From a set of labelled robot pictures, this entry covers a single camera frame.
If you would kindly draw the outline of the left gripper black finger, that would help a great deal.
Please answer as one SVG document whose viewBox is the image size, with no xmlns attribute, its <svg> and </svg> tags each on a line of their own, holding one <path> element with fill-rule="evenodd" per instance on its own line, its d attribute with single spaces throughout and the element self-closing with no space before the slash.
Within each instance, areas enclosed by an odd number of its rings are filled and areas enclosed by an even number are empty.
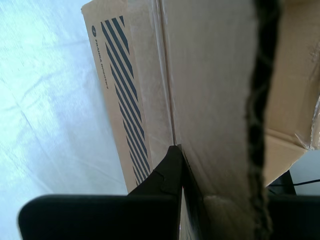
<svg viewBox="0 0 320 240">
<path fill-rule="evenodd" d="M 319 196 L 270 196 L 268 210 L 272 220 L 271 240 L 318 240 L 320 238 Z"/>
<path fill-rule="evenodd" d="M 184 157 L 170 146 L 127 195 L 45 195 L 19 212 L 24 240 L 177 240 Z"/>
</svg>

